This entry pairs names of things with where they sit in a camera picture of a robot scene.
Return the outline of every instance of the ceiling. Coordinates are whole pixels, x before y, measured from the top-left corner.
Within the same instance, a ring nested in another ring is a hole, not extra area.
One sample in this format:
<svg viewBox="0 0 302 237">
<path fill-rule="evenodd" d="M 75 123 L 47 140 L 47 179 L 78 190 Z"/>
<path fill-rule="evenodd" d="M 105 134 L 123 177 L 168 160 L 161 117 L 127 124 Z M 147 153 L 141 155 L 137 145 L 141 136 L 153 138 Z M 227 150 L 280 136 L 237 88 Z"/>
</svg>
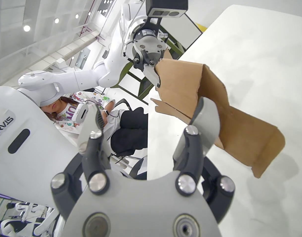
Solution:
<svg viewBox="0 0 302 237">
<path fill-rule="evenodd" d="M 91 22 L 100 2 L 0 0 L 0 82 L 72 42 L 83 25 Z M 23 29 L 26 25 L 30 27 L 28 32 Z"/>
</svg>

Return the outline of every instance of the jarvis logo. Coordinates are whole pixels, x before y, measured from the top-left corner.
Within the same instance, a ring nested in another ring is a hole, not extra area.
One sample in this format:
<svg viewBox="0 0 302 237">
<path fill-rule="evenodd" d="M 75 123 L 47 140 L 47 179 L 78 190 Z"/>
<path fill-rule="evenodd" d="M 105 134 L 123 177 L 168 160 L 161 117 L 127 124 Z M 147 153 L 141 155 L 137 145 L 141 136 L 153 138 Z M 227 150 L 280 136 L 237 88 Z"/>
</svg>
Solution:
<svg viewBox="0 0 302 237">
<path fill-rule="evenodd" d="M 15 115 L 10 110 L 0 109 L 0 135 L 3 133 L 15 120 Z"/>
</svg>

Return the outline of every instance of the woman's hair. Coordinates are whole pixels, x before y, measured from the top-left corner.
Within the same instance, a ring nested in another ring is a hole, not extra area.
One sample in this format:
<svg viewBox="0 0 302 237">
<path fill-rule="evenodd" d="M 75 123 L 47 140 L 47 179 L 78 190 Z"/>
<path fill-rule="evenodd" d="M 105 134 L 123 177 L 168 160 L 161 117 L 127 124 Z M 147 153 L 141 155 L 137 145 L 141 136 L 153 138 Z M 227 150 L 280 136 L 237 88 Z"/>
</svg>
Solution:
<svg viewBox="0 0 302 237">
<path fill-rule="evenodd" d="M 79 104 L 78 102 L 76 102 L 75 100 L 73 100 L 73 99 L 71 99 L 71 98 L 60 97 L 59 99 L 62 100 L 63 102 L 66 102 L 66 103 L 76 104 L 76 105 Z M 52 113 L 46 113 L 46 112 L 44 112 L 44 113 L 45 113 L 45 114 L 47 115 L 47 117 L 48 117 L 49 119 L 51 119 L 53 122 L 56 121 L 56 116 L 57 116 L 57 113 L 56 113 L 56 112 L 52 112 Z"/>
</svg>

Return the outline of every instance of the black cable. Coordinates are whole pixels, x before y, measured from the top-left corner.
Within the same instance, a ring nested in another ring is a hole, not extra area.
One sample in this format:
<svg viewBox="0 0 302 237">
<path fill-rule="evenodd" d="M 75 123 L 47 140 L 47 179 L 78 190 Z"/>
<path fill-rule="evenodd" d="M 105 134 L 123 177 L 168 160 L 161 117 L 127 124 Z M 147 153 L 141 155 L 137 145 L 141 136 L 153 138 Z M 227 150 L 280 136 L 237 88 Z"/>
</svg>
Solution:
<svg viewBox="0 0 302 237">
<path fill-rule="evenodd" d="M 99 105 L 99 104 L 97 104 L 97 102 L 94 102 L 94 101 L 92 101 L 92 100 L 90 100 L 90 99 L 88 99 L 88 100 L 86 100 L 85 102 L 87 102 L 87 101 L 91 101 L 91 102 L 93 102 L 93 103 L 95 103 L 96 105 Z M 112 116 L 112 117 L 114 117 L 114 118 L 118 118 L 118 117 L 120 117 L 120 113 L 119 113 L 119 111 L 118 111 L 118 116 L 113 116 L 113 115 L 111 115 L 110 113 L 109 113 L 109 115 L 110 116 Z"/>
</svg>

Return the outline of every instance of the cardboard box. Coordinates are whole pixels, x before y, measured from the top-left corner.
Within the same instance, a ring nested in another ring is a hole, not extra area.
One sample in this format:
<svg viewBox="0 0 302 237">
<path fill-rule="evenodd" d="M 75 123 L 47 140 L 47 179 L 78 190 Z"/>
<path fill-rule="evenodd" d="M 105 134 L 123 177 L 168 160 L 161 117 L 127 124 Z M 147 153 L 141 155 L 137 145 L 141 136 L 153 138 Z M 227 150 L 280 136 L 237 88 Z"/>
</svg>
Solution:
<svg viewBox="0 0 302 237">
<path fill-rule="evenodd" d="M 215 145 L 224 149 L 241 163 L 252 167 L 260 178 L 273 159 L 285 146 L 283 134 L 277 127 L 244 113 L 229 104 L 224 84 L 207 65 L 173 60 L 169 52 L 156 65 L 161 86 L 156 112 L 179 118 L 188 124 L 199 97 L 215 102 L 221 130 Z"/>
</svg>

